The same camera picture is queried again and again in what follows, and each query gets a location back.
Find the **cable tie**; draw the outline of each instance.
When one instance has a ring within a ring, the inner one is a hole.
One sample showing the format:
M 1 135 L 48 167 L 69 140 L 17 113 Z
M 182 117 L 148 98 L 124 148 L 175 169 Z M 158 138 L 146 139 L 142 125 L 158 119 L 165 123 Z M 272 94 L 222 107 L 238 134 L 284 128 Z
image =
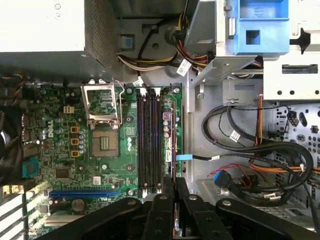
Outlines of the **cable tie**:
M 270 201 L 275 201 L 275 200 L 281 199 L 281 196 L 274 196 L 274 197 L 270 197 L 269 199 Z
M 218 159 L 220 159 L 220 155 L 211 157 L 211 159 L 209 160 L 209 162 L 215 161 L 215 160 L 218 160 Z
M 306 167 L 303 163 L 300 163 L 301 172 L 304 172 Z
M 133 83 L 133 86 L 142 87 L 143 84 L 144 84 L 144 81 L 142 80 L 141 76 L 138 76 L 138 80 Z
M 263 197 L 265 199 L 271 199 L 271 198 L 275 198 L 276 194 L 275 193 L 265 194 L 265 195 L 263 195 Z

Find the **black ram slot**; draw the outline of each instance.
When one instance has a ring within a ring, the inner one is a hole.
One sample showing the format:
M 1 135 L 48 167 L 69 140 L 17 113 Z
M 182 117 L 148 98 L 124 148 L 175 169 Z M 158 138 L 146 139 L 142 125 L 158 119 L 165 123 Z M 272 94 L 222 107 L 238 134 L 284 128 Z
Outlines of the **black ram slot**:
M 145 143 L 144 143 L 144 135 L 145 135 L 145 130 L 144 130 L 144 121 L 145 121 L 145 114 L 144 114 L 144 99 L 141 95 L 137 96 L 137 162 L 138 162 L 138 188 L 139 190 L 142 189 L 142 187 L 145 184 L 145 163 L 144 163 L 144 148 L 145 148 Z
M 161 161 L 161 133 L 162 133 L 162 115 L 161 115 L 161 99 L 156 100 L 155 109 L 155 157 L 156 157 L 156 184 L 161 184 L 162 181 L 162 161 Z
M 154 192 L 155 189 L 155 179 L 156 179 L 156 172 L 155 172 L 155 98 L 150 96 L 150 113 L 149 113 L 149 146 L 150 146 L 150 179 L 149 179 L 149 187 L 151 191 Z
M 142 170 L 143 170 L 143 186 L 145 184 L 148 184 L 148 178 L 149 178 L 149 164 L 148 164 L 148 134 L 147 131 L 148 129 L 148 105 L 149 101 L 144 97 L 142 100 L 142 125 L 143 125 L 143 131 L 142 131 Z

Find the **chip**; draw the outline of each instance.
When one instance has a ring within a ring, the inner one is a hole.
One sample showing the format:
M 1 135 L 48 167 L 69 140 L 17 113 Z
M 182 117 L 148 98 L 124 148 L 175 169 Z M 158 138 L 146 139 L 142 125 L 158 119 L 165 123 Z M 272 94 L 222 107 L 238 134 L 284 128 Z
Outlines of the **chip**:
M 47 214 L 48 213 L 48 206 L 47 205 L 40 205 L 39 206 L 39 212 L 41 214 Z
M 79 151 L 71 151 L 71 157 L 77 158 L 77 157 L 79 157 L 79 156 L 80 156 Z
M 70 168 L 60 167 L 55 169 L 56 179 L 69 179 L 70 178 Z
M 79 127 L 78 126 L 72 126 L 71 129 L 70 129 L 70 132 L 72 134 L 77 134 L 79 133 Z
M 79 145 L 79 138 L 72 138 L 71 139 L 71 145 L 72 146 Z
M 92 132 L 91 154 L 93 157 L 117 157 L 118 132 L 96 130 Z

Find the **power supply unit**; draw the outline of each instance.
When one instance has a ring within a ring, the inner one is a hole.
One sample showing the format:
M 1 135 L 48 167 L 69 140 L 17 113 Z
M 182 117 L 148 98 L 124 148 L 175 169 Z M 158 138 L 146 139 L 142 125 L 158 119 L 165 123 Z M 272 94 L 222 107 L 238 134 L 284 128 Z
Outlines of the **power supply unit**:
M 108 1 L 0 0 L 0 31 L 6 72 L 42 80 L 116 77 L 118 28 Z

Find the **white wire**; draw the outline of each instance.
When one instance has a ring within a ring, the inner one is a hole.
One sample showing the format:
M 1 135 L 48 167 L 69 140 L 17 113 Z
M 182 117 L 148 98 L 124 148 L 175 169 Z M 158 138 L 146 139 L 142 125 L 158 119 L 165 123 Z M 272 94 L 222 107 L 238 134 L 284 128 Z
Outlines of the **white wire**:
M 121 62 L 123 62 L 126 66 L 128 66 L 131 69 L 137 70 L 137 71 L 141 71 L 141 72 L 147 72 L 147 71 L 153 71 L 153 70 L 157 70 L 157 69 L 161 69 L 164 68 L 165 66 L 152 66 L 152 67 L 139 67 L 139 66 L 135 66 L 130 64 L 129 62 L 127 62 L 126 60 L 124 60 L 121 56 L 117 56 Z

